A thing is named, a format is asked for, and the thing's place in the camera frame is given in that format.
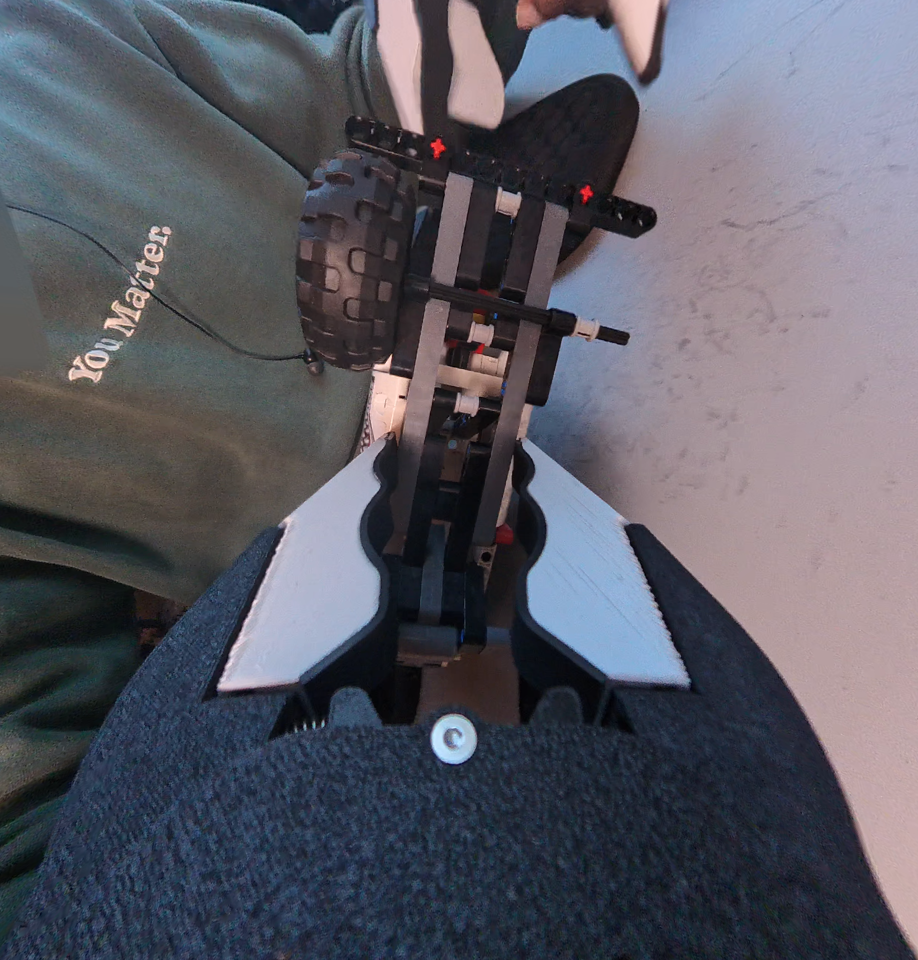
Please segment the black hoodie drawstring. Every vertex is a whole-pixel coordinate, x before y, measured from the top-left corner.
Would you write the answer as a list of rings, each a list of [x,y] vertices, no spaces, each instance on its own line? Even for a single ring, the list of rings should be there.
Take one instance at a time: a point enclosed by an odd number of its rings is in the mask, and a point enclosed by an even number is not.
[[[53,214],[40,212],[40,211],[33,210],[31,208],[21,206],[18,204],[6,202],[6,208],[8,210],[26,213],[26,214],[32,215],[33,217],[37,217],[39,219],[50,222],[52,224],[63,226],[69,229],[74,234],[78,234],[79,236],[81,236],[81,238],[87,240],[88,242],[96,246],[102,253],[104,253],[107,257],[109,257],[119,268],[121,268],[124,272],[126,272],[126,274],[129,277],[133,275],[133,272],[128,269],[126,263],[123,262],[117,256],[117,254],[115,254],[112,250],[107,248],[100,240],[95,238],[92,234],[87,233],[86,231],[82,230],[78,226],[73,225],[72,223],[64,221],[62,219],[59,219]],[[181,310],[177,309],[176,307],[171,305],[168,301],[163,299],[159,294],[154,293],[152,288],[149,289],[149,297],[152,300],[159,303],[160,306],[170,311],[175,317],[185,322],[189,326],[193,327],[195,330],[200,331],[202,334],[204,334],[206,337],[211,339],[213,342],[220,344],[221,346],[233,352],[234,354],[238,354],[240,356],[244,356],[249,359],[254,359],[257,361],[269,362],[269,363],[301,361],[304,364],[304,366],[306,366],[309,373],[313,377],[320,377],[324,372],[325,361],[323,357],[310,347],[307,347],[303,352],[298,354],[275,355],[275,354],[261,354],[254,351],[250,351],[244,347],[240,347],[234,344],[233,342],[229,341],[228,339],[220,335],[212,327],[210,327],[208,324],[204,323],[203,321],[200,321],[197,318],[189,317],[188,315],[183,313]]]

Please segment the person's left hand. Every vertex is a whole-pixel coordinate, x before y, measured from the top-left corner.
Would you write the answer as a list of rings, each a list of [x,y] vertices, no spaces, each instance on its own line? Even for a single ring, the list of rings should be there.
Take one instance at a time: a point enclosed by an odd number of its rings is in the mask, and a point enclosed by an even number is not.
[[[531,31],[561,17],[594,19],[612,25],[608,1],[518,1],[515,22],[520,30]]]

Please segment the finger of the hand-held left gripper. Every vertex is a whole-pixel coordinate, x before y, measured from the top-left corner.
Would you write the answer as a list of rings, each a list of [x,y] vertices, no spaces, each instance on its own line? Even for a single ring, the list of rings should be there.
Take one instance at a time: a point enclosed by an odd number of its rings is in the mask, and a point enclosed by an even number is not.
[[[393,124],[415,134],[492,131],[525,52],[516,1],[368,1]]]
[[[651,84],[662,66],[669,1],[609,1],[610,19],[640,84]]]

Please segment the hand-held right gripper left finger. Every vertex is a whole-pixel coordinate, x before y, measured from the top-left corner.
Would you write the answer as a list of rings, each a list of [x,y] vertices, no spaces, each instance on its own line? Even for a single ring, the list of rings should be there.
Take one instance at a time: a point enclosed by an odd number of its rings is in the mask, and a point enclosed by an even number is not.
[[[388,575],[366,522],[396,454],[394,438],[376,440],[280,523],[218,694],[306,685],[380,624]]]

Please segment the white lego truck model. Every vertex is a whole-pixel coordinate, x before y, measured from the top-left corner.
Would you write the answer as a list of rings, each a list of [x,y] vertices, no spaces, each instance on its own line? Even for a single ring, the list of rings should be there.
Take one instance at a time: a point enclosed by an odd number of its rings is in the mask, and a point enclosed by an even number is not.
[[[363,171],[382,160],[399,184],[415,182],[413,238],[393,258],[395,338],[373,374],[369,426],[399,442],[384,550],[398,661],[445,666],[506,638],[487,625],[486,586],[513,541],[518,445],[532,409],[548,400],[561,342],[629,340],[549,308],[561,250],[591,230],[638,238],[657,213],[592,178],[504,162],[440,136],[357,116],[345,133]]]

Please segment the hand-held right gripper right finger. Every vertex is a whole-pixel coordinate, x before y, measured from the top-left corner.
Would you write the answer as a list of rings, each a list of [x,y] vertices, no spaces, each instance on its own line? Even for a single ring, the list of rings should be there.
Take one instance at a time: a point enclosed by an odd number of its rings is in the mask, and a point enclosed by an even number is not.
[[[618,687],[689,690],[691,679],[626,533],[627,522],[529,439],[515,450],[512,651],[534,690],[571,687],[606,706]]]

